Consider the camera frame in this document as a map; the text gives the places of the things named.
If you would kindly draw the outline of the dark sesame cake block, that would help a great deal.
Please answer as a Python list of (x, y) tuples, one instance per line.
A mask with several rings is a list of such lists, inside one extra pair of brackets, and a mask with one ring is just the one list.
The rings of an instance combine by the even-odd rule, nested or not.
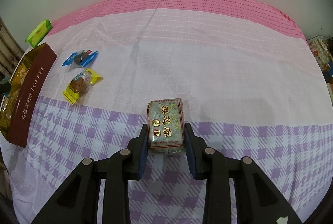
[(149, 102), (147, 122), (149, 154), (174, 155), (184, 151), (182, 99), (172, 98)]

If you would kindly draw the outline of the yellow wrapped candy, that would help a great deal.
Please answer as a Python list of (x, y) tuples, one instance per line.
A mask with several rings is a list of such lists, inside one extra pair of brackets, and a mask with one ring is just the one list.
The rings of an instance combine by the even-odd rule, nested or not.
[(64, 98), (71, 104), (75, 104), (89, 89), (103, 80), (103, 76), (91, 68), (76, 75), (62, 92)]

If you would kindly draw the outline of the pink purple checkered tablecloth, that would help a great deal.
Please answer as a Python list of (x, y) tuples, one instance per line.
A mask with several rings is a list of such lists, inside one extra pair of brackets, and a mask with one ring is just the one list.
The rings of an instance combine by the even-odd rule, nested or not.
[[(332, 104), (300, 28), (254, 0), (105, 0), (52, 23), (57, 59), (22, 149), (1, 140), (16, 217), (30, 223), (85, 157), (124, 148), (152, 100), (181, 98), (196, 135), (227, 157), (250, 156), (300, 219), (332, 180)], [(62, 66), (98, 51), (87, 67)], [(91, 68), (103, 80), (63, 96)]]

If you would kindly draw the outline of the gold toffee tin box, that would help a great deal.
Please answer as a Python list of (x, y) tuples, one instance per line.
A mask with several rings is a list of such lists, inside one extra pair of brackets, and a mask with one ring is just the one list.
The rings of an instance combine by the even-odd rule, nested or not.
[(15, 68), (9, 95), (1, 102), (1, 134), (9, 143), (26, 146), (37, 98), (56, 58), (43, 43), (25, 53)]

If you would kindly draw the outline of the blue wrapped candy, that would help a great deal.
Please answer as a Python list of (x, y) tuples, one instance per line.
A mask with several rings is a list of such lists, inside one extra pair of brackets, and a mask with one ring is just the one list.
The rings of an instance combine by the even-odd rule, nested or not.
[(63, 63), (62, 66), (87, 67), (91, 65), (99, 55), (98, 51), (82, 50), (73, 52)]

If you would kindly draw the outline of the beige patterned curtain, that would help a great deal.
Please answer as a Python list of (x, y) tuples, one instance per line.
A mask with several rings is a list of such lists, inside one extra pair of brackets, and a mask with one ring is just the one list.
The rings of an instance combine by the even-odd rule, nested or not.
[(1, 73), (10, 78), (23, 56), (22, 49), (9, 33), (3, 20), (0, 21), (0, 63)]

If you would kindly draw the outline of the floral cloth pile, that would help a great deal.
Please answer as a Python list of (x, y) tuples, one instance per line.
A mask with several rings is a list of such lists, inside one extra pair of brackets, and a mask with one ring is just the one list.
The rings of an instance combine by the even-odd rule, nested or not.
[(316, 38), (309, 42), (309, 47), (314, 55), (322, 72), (329, 72), (331, 69), (330, 61), (332, 55), (327, 48), (327, 41), (322, 38)]

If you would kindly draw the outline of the green tissue box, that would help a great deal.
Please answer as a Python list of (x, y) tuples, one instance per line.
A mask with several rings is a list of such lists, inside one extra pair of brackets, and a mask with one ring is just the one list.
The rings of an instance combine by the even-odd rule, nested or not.
[(32, 48), (38, 46), (38, 44), (44, 39), (44, 37), (52, 30), (53, 26), (49, 19), (43, 20), (37, 27), (28, 35), (26, 42)]

